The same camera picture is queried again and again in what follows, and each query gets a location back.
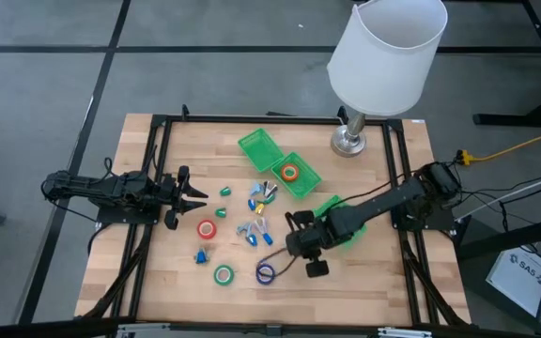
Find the small toy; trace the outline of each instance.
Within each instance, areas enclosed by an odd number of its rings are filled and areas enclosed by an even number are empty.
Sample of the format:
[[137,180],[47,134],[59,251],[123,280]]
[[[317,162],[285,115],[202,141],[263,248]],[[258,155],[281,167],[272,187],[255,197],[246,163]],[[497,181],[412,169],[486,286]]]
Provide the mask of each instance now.
[[197,254],[193,258],[195,259],[195,264],[204,264],[208,262],[208,256],[203,248],[199,248],[199,251],[197,251]]
[[258,229],[258,232],[262,234],[262,238],[267,244],[272,245],[272,237],[269,235],[269,227],[267,226],[267,219],[260,217],[260,219],[254,222],[255,227]]
[[226,207],[219,207],[214,211],[214,214],[220,218],[226,217]]
[[288,163],[281,168],[281,178],[285,182],[295,181],[299,174],[300,170],[298,170],[298,167],[293,164]]
[[269,198],[265,199],[264,201],[257,201],[258,203],[263,203],[263,204],[270,204],[272,201],[274,201],[274,197],[276,196],[277,194],[274,193],[272,194],[271,196],[269,196]]
[[210,239],[216,235],[216,224],[213,221],[204,220],[197,225],[197,234],[203,239]]
[[231,189],[229,187],[224,187],[221,189],[221,196],[228,196],[231,194]]
[[233,282],[235,272],[228,265],[221,265],[214,270],[214,282],[221,286],[227,286]]
[[250,210],[251,210],[251,211],[254,211],[254,210],[255,210],[255,200],[253,200],[253,199],[250,198],[250,199],[248,200],[248,207],[250,207]]
[[255,206],[255,213],[258,215],[262,215],[262,211],[264,211],[264,203],[258,203],[257,206]]
[[260,284],[268,285],[274,281],[274,269],[269,264],[260,264],[255,269],[255,278]]
[[275,193],[279,188],[276,184],[270,181],[264,181],[264,197],[269,198],[273,193]]
[[252,223],[247,222],[243,225],[240,225],[237,227],[237,234],[239,235],[245,231],[245,240],[250,243],[252,246],[258,245],[258,240],[256,239],[255,235],[252,233]]
[[258,182],[254,182],[254,186],[250,190],[250,196],[261,193],[263,189],[264,187],[262,185],[258,184]]

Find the wooden tabletop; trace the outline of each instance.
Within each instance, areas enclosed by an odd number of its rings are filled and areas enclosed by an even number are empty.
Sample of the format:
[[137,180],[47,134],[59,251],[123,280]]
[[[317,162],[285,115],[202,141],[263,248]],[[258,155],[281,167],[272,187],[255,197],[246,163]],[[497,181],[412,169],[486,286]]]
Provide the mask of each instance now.
[[[150,120],[151,115],[127,115],[116,152],[116,173],[140,168]],[[414,169],[433,161],[425,123],[419,120],[403,122],[410,167]],[[236,234],[236,228],[256,219],[247,207],[253,183],[276,182],[276,179],[271,172],[258,173],[237,141],[259,127],[254,124],[173,123],[164,172],[175,173],[180,165],[189,165],[192,186],[209,195],[208,205],[181,216],[176,231],[168,230],[163,224],[154,226],[137,319],[410,325],[399,242],[388,213],[369,221],[366,224],[368,230],[351,247],[337,247],[323,253],[321,257],[328,261],[331,270],[327,276],[308,278],[304,268],[306,261],[298,259],[271,285],[261,285],[255,278],[256,262],[284,246],[289,230],[284,217],[286,211],[318,207],[335,194],[349,196],[388,181],[381,129],[366,127],[363,131],[366,149],[358,157],[345,159],[334,155],[329,147],[335,126],[265,124],[265,130],[286,154],[298,152],[323,180],[303,200],[294,199],[279,185],[277,198],[264,211],[275,243],[267,246],[258,236],[259,243],[254,248],[243,235]],[[395,135],[393,142],[397,145]],[[232,193],[222,197],[219,190],[225,186],[229,186]],[[218,207],[226,207],[226,218],[214,216]],[[203,240],[197,236],[195,227],[204,219],[212,219],[218,226],[213,239]],[[90,310],[116,277],[127,228],[126,224],[112,225],[93,242],[76,307],[77,315]],[[438,232],[425,231],[424,234],[433,282],[456,312],[469,321],[451,241]],[[193,260],[202,246],[210,257],[205,266],[196,265]],[[281,269],[289,260],[285,253],[273,258],[271,263]],[[235,271],[229,286],[219,286],[213,280],[213,271],[221,264],[227,264]],[[129,280],[122,314],[128,312],[131,291],[132,280]],[[425,297],[418,281],[417,293],[422,318],[426,321]]]

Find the gray floor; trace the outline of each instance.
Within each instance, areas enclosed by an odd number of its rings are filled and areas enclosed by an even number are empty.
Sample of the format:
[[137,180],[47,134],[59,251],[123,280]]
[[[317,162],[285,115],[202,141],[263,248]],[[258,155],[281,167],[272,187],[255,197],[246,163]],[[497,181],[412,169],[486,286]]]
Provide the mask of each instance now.
[[[0,0],[0,44],[106,45],[120,0]],[[541,1],[535,2],[541,18]],[[535,45],[521,6],[447,4],[442,45]],[[120,45],[331,45],[348,20],[349,0],[133,0]],[[117,54],[101,99],[81,174],[102,174],[126,113],[334,115],[340,100],[329,86],[328,54]],[[50,215],[39,184],[68,163],[102,54],[0,54],[0,325],[10,323],[27,270]],[[541,57],[439,55],[420,102],[402,117],[426,120],[436,159],[459,148],[490,154],[541,134],[540,129],[476,127],[475,113],[523,114],[541,102]],[[461,169],[467,190],[506,187],[541,175],[541,142],[496,161]],[[75,207],[90,215],[84,201]],[[456,214],[478,202],[470,200]],[[510,207],[541,220],[541,195]],[[498,228],[500,216],[476,217]],[[513,228],[522,223],[511,221]],[[71,318],[92,224],[69,215],[36,314]],[[473,321],[524,330],[468,294]],[[194,333],[175,333],[187,336]],[[237,336],[219,334],[219,336]]]

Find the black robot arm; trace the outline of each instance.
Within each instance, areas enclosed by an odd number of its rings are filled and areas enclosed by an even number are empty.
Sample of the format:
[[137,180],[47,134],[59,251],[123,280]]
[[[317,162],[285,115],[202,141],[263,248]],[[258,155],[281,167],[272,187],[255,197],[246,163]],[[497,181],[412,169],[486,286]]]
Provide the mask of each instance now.
[[67,171],[49,174],[41,185],[41,192],[49,201],[73,196],[86,197],[100,208],[97,221],[101,223],[156,223],[161,206],[170,206],[164,222],[169,229],[177,229],[177,214],[206,205],[187,201],[190,197],[208,196],[189,184],[189,167],[178,168],[177,178],[164,174],[156,183],[143,171],[134,171],[110,177],[78,177]]
[[330,249],[350,240],[364,223],[394,208],[407,205],[408,215],[417,223],[436,207],[455,197],[460,185],[443,163],[430,163],[417,170],[401,185],[374,196],[357,206],[330,207],[315,217],[310,210],[286,214],[291,232],[286,236],[289,254],[313,261],[306,266],[310,277],[329,273],[326,262],[319,262],[320,250]]

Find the blue object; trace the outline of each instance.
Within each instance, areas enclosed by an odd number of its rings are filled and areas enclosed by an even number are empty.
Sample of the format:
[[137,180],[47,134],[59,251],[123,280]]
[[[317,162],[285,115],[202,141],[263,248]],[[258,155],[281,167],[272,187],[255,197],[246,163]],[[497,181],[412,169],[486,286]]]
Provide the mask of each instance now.
[[204,264],[208,261],[204,249],[200,249],[195,256],[195,264]]
[[248,200],[248,207],[250,207],[251,211],[254,211],[255,210],[255,200],[249,199]]
[[256,194],[259,194],[262,192],[263,187],[258,184],[258,182],[254,182],[254,186],[250,190],[250,196],[254,196]]
[[267,244],[272,245],[272,238],[269,234],[262,234],[262,238],[267,242]]
[[247,236],[245,239],[247,239],[248,243],[250,243],[250,245],[252,245],[252,246],[257,246],[258,245],[258,241],[255,239],[254,234]]
[[263,285],[268,285],[272,283],[272,281],[274,281],[275,274],[276,273],[274,272],[274,269],[269,264],[260,264],[255,269],[255,278],[258,280],[260,284],[263,284]]

